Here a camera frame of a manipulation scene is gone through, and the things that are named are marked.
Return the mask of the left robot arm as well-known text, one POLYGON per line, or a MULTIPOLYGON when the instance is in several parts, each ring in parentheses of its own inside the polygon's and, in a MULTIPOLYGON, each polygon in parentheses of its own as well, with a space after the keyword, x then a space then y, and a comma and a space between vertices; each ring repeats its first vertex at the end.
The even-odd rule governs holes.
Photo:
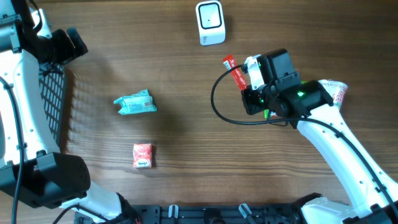
POLYGON ((64 66, 88 51, 73 27, 51 31, 33 1, 1 2, 1 190, 32 208, 74 210, 94 223, 140 223, 120 194, 60 151, 64 66))

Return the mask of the red small box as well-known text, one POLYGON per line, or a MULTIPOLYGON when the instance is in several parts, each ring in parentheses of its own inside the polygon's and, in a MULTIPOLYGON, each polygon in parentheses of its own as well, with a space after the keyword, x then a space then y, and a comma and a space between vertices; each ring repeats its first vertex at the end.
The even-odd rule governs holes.
POLYGON ((152 144, 134 144, 133 167, 136 169, 152 167, 152 144))

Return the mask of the instant noodle cup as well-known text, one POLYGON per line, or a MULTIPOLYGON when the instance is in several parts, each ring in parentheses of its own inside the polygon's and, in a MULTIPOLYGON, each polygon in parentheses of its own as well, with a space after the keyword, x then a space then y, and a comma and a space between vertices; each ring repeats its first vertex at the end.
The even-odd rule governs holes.
POLYGON ((324 89, 330 94, 333 98, 333 104, 340 110, 343 104, 343 100, 348 89, 348 86, 339 81, 335 80, 319 80, 318 81, 324 89))

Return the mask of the red snack stick packet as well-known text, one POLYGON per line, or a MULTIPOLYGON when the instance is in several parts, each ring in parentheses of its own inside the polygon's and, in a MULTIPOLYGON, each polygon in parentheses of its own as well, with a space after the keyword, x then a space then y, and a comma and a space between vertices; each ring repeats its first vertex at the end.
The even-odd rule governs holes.
MULTIPOLYGON (((227 70, 230 70, 233 67, 237 66, 236 61, 232 54, 227 55, 223 59, 223 64, 227 70)), ((231 76, 240 90, 245 90, 247 88, 247 83, 243 77, 243 74, 238 68, 231 71, 231 76)))

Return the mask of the green gummy candy bag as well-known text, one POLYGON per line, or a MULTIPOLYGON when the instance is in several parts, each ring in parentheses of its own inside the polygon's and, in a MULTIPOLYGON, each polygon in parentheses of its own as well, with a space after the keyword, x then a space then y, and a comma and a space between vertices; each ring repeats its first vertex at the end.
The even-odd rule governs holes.
MULTIPOLYGON (((270 101, 271 98, 273 97, 272 96, 272 88, 273 87, 274 86, 273 86, 272 82, 270 82, 267 86, 266 95, 265 95, 267 101, 270 101)), ((264 118, 266 120, 271 120, 272 118, 276 118, 276 117, 278 117, 278 115, 275 111, 272 111, 271 109, 264 110, 264 118)))

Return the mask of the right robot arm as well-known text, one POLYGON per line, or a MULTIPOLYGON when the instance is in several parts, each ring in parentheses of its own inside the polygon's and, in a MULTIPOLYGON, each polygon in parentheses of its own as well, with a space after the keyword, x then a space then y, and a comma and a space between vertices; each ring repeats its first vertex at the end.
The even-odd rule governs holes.
POLYGON ((345 189, 350 205, 311 196, 299 206, 306 223, 397 223, 397 182, 372 159, 345 123, 324 86, 303 83, 285 49, 248 57, 242 71, 248 114, 270 110, 305 136, 345 189))

